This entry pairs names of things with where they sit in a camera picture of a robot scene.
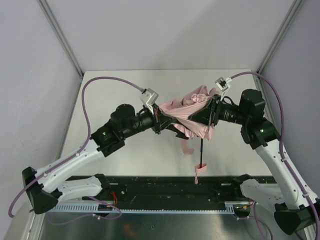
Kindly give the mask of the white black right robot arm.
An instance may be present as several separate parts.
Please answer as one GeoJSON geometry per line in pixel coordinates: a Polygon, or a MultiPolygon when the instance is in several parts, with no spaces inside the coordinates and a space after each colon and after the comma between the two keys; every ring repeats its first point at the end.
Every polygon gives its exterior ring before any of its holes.
{"type": "Polygon", "coordinates": [[[315,225],[315,239],[320,238],[320,198],[294,168],[281,146],[281,136],[275,126],[264,117],[265,100],[255,89],[242,92],[238,105],[226,103],[222,96],[193,93],[190,99],[202,104],[188,119],[216,126],[219,121],[241,125],[243,141],[257,153],[275,179],[280,193],[260,186],[251,176],[235,178],[240,194],[254,200],[273,214],[280,229],[287,235],[315,225]]]}

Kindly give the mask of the pink folding umbrella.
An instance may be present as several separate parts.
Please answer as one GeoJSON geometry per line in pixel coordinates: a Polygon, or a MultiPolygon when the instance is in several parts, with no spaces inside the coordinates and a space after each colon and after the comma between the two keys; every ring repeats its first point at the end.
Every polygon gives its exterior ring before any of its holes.
{"type": "Polygon", "coordinates": [[[174,99],[159,106],[161,111],[175,118],[178,123],[173,124],[173,129],[182,132],[187,138],[199,137],[202,140],[212,140],[214,127],[211,123],[198,123],[188,119],[192,114],[202,110],[212,100],[217,91],[212,88],[208,91],[205,85],[201,85],[188,93],[183,99],[174,99]]]}

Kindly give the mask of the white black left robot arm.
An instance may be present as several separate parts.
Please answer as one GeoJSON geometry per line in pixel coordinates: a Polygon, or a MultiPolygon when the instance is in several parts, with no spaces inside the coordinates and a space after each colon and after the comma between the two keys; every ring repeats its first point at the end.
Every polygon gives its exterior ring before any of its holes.
{"type": "Polygon", "coordinates": [[[101,195],[109,187],[109,182],[102,174],[90,177],[86,183],[68,181],[68,178],[85,165],[106,158],[124,147],[125,140],[131,136],[148,129],[156,134],[167,129],[175,132],[177,137],[186,138],[184,133],[174,127],[177,123],[175,118],[162,113],[157,105],[153,107],[154,113],[146,107],[135,112],[132,105],[121,104],[106,124],[89,134],[78,150],[45,167],[25,168],[22,179],[33,211],[43,214],[63,200],[101,195]]]}

